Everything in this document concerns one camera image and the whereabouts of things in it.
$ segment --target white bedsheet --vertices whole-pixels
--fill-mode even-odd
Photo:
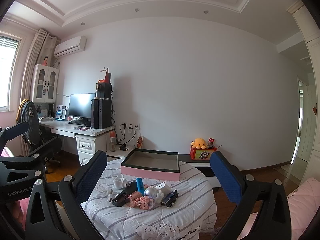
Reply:
[[[99,185],[113,188],[113,181],[120,173],[124,159],[108,162],[99,179]],[[129,182],[136,177],[124,175]],[[144,184],[157,185],[163,180],[142,178]],[[93,190],[81,206],[105,239],[130,240],[189,240],[198,239],[199,232],[214,234],[217,207],[212,188],[206,177],[191,165],[180,162],[180,181],[165,181],[179,198],[172,208],[157,204],[143,210],[127,205],[116,207],[107,201],[104,193]]]

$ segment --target window blind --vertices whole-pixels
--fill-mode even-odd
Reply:
[[[0,46],[16,49],[19,41],[0,35]]]

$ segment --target doorway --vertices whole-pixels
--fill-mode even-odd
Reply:
[[[299,127],[291,163],[281,168],[302,180],[311,155],[316,130],[316,86],[299,81]]]

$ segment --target white wardrobe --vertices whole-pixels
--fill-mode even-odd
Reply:
[[[294,19],[296,20],[304,40],[307,44],[309,55],[311,58],[314,76],[316,80],[317,102],[320,102],[320,30],[309,13],[308,9],[301,1],[298,1],[288,9]],[[310,160],[306,172],[301,183],[310,177],[320,181],[320,111],[319,104],[317,104],[317,121],[316,121],[316,135],[314,137],[313,150],[311,152]]]

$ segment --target computer tower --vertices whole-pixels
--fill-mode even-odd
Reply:
[[[99,129],[99,100],[92,99],[91,101],[91,127]]]
[[[111,100],[99,99],[99,129],[111,126]]]

